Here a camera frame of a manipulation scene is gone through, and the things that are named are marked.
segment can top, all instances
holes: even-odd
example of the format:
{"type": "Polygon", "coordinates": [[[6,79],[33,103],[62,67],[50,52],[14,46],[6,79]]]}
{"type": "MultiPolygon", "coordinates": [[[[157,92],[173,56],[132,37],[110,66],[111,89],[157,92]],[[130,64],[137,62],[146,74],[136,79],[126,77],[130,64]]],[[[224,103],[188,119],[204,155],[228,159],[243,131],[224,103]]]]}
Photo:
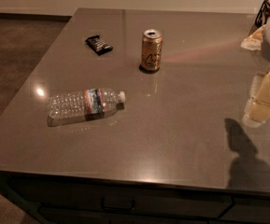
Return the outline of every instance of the can top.
{"type": "Polygon", "coordinates": [[[157,39],[162,36],[161,32],[155,29],[148,29],[144,32],[144,36],[150,39],[157,39]]]}

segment white bottle cap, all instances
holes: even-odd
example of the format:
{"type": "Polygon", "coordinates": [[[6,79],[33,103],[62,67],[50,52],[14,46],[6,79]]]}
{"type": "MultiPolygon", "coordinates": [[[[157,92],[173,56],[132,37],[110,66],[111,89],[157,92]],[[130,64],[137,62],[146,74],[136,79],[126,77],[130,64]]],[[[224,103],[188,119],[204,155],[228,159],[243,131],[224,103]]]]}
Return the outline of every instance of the white bottle cap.
{"type": "Polygon", "coordinates": [[[257,122],[253,119],[250,119],[247,115],[244,115],[243,117],[243,123],[245,126],[249,127],[249,128],[258,128],[259,126],[262,125],[262,123],[257,122]]]}
{"type": "Polygon", "coordinates": [[[123,91],[120,91],[119,96],[120,96],[121,102],[124,103],[126,101],[125,93],[123,91]]]}

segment gray tabletop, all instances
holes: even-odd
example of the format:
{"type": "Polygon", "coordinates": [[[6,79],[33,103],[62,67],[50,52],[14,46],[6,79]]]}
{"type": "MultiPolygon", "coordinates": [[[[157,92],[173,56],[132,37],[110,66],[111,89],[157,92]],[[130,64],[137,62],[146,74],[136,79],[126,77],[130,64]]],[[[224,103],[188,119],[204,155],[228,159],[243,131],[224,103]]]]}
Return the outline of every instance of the gray tabletop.
{"type": "Polygon", "coordinates": [[[254,19],[80,8],[0,118],[0,170],[270,192],[270,120],[241,125],[252,78],[269,65],[240,48],[254,19]],[[149,28],[164,40],[152,75],[138,69],[149,28]],[[114,49],[98,57],[91,35],[114,49]],[[47,97],[98,87],[125,91],[124,109],[47,126],[47,97]]]}

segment bottle label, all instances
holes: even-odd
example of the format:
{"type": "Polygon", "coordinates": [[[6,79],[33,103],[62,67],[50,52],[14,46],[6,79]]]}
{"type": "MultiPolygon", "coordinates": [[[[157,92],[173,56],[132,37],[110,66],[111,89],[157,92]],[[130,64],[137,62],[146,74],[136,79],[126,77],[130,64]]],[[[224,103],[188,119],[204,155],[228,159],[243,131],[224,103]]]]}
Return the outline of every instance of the bottle label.
{"type": "Polygon", "coordinates": [[[85,90],[84,102],[87,115],[104,112],[102,92],[100,89],[85,90]]]}

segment drawer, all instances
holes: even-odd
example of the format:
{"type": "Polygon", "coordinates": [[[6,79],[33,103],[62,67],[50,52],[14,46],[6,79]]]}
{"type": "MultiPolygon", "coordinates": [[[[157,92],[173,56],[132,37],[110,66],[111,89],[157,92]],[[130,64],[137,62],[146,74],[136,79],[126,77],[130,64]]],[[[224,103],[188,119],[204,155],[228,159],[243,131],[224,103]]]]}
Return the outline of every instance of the drawer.
{"type": "Polygon", "coordinates": [[[48,207],[42,207],[39,213],[46,220],[58,224],[206,224],[205,221],[196,220],[63,210],[48,207]]]}
{"type": "Polygon", "coordinates": [[[151,216],[218,217],[231,198],[201,192],[104,186],[16,178],[10,183],[24,199],[50,207],[151,216]]]}
{"type": "Polygon", "coordinates": [[[270,223],[270,201],[234,198],[234,206],[223,220],[252,223],[270,223]]]}

